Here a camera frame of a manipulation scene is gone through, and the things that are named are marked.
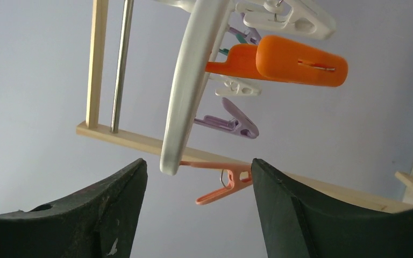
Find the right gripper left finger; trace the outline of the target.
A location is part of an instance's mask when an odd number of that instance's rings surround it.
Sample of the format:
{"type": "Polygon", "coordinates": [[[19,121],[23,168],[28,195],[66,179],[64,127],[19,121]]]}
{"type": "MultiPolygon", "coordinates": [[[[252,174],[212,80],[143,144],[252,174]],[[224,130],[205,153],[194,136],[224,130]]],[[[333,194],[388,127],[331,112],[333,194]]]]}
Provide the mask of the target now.
{"type": "Polygon", "coordinates": [[[129,257],[147,179],[137,159],[68,196],[0,214],[0,257],[129,257]]]}

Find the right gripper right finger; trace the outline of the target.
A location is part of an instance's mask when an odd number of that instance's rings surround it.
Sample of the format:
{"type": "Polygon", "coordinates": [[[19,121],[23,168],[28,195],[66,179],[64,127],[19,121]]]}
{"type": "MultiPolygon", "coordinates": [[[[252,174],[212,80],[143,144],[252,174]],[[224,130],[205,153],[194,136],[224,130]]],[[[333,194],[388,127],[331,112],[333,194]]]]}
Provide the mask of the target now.
{"type": "Polygon", "coordinates": [[[330,197],[263,159],[251,165],[268,257],[413,257],[413,209],[386,213],[330,197]]]}

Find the white clip hanger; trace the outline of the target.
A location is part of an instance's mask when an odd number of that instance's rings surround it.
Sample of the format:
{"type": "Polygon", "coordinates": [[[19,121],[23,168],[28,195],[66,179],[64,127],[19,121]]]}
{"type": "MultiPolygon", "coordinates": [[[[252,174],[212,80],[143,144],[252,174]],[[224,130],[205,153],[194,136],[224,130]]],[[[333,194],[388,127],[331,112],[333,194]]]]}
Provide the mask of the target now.
{"type": "Polygon", "coordinates": [[[160,170],[175,175],[207,84],[208,61],[215,61],[233,12],[251,28],[325,40],[337,30],[334,17],[318,3],[300,1],[164,1],[190,13],[174,70],[160,170]]]}

